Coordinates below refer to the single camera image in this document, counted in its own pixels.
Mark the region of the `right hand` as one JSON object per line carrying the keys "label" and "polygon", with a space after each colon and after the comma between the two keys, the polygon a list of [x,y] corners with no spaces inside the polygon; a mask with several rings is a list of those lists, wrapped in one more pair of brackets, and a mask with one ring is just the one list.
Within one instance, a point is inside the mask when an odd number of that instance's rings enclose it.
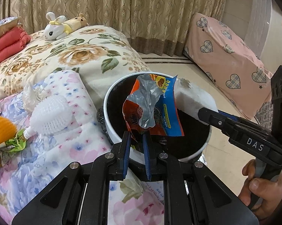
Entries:
{"label": "right hand", "polygon": [[252,212],[258,218],[260,224],[265,224],[282,200],[282,172],[276,182],[255,178],[255,164],[255,160],[250,160],[243,167],[242,175],[246,177],[246,180],[238,198],[246,206],[250,204],[252,194],[262,198],[261,205],[253,207]]}

